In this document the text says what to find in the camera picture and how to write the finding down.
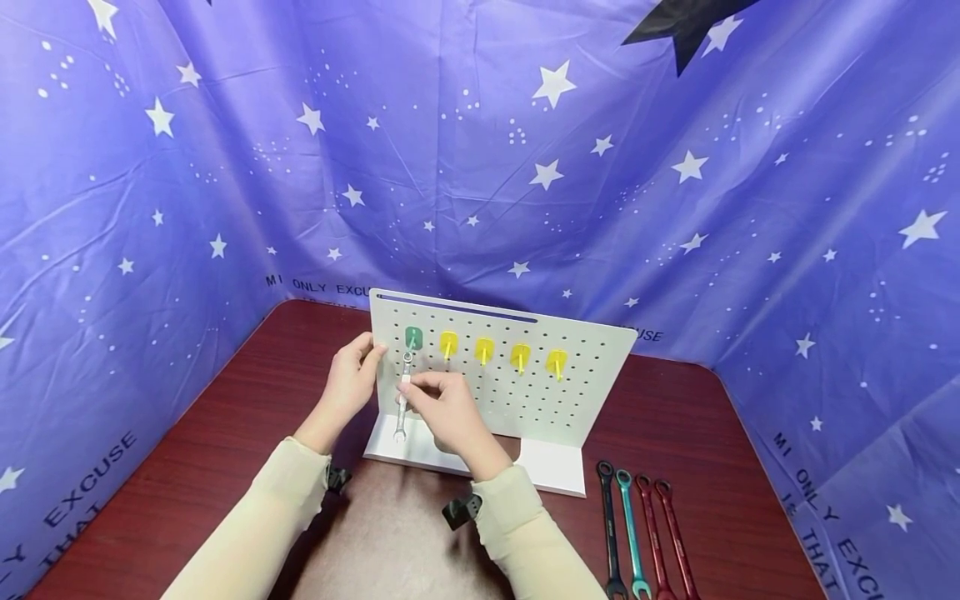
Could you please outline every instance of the hand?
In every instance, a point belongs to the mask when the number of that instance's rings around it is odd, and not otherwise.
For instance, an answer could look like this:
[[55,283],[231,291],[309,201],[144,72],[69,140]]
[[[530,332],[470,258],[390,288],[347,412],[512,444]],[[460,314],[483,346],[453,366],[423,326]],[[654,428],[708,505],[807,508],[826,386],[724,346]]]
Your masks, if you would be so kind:
[[320,401],[294,434],[301,444],[329,454],[343,428],[373,394],[376,367],[387,347],[374,346],[373,334],[361,333],[333,356]]
[[[493,479],[513,465],[480,417],[470,387],[461,374],[419,372],[410,377],[410,383],[397,387],[423,417],[437,441],[464,459],[475,480]],[[423,388],[439,390],[439,397],[431,396]]]

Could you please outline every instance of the right hand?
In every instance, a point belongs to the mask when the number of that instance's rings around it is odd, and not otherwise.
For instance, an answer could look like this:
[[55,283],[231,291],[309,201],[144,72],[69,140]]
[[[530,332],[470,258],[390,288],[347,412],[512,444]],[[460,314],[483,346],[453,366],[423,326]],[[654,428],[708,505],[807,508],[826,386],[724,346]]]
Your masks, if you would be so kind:
[[[474,479],[493,479],[513,465],[480,417],[470,387],[456,372],[419,372],[397,388],[440,444],[464,459]],[[437,390],[433,396],[423,390]]]

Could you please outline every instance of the red wrench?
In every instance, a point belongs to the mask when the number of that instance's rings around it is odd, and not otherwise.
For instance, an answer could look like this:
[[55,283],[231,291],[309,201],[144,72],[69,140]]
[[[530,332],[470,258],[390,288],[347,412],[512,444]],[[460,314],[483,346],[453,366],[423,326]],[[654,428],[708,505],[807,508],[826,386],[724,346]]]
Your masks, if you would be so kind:
[[654,569],[657,571],[657,594],[654,600],[677,600],[677,596],[670,589],[666,580],[666,567],[663,565],[663,549],[660,548],[660,536],[657,535],[657,519],[654,517],[654,503],[651,499],[653,486],[646,475],[638,475],[635,479],[640,489],[640,499],[643,500],[643,515],[647,519],[647,533],[650,534],[650,548],[654,552]]
[[673,537],[673,548],[677,552],[677,563],[680,564],[680,574],[684,576],[684,588],[686,588],[686,600],[700,600],[700,594],[697,593],[693,585],[693,571],[690,570],[690,560],[686,557],[684,550],[684,541],[680,538],[680,525],[677,524],[677,516],[673,512],[673,488],[670,482],[664,479],[658,479],[654,484],[657,495],[660,497],[660,504],[663,505],[663,512],[666,514],[666,524],[670,528],[670,536]]

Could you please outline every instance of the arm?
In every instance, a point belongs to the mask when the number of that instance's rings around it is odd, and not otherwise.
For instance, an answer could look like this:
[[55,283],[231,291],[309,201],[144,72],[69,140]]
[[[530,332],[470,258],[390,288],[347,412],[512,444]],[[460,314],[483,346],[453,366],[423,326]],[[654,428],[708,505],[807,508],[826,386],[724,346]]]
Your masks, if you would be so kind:
[[[439,397],[419,386],[439,390]],[[513,464],[483,422],[464,378],[457,373],[421,372],[401,387],[437,440],[470,469],[473,491],[483,498],[476,518],[480,542],[510,580],[517,600],[606,598],[543,509],[527,471]]]
[[330,457],[287,438],[161,600],[262,600],[320,511]]
[[337,352],[310,416],[276,447],[161,600],[263,600],[270,594],[290,548],[320,512],[329,454],[370,399],[385,351],[373,346],[368,332]]

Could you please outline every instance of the teal wrench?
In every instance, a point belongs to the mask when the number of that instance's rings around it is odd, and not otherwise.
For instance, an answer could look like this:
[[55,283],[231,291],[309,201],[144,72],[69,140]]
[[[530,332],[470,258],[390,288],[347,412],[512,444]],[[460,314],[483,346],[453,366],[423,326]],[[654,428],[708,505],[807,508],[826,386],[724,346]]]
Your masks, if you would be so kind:
[[650,591],[650,584],[643,579],[643,566],[640,564],[640,548],[636,543],[636,528],[634,527],[634,509],[630,504],[630,484],[633,481],[630,473],[619,468],[616,470],[616,484],[620,486],[620,495],[623,496],[623,514],[627,521],[627,539],[630,541],[630,562],[634,566],[634,580],[630,588],[634,591],[636,600],[644,600],[640,595],[642,591],[646,592],[646,599],[652,600],[653,592]]

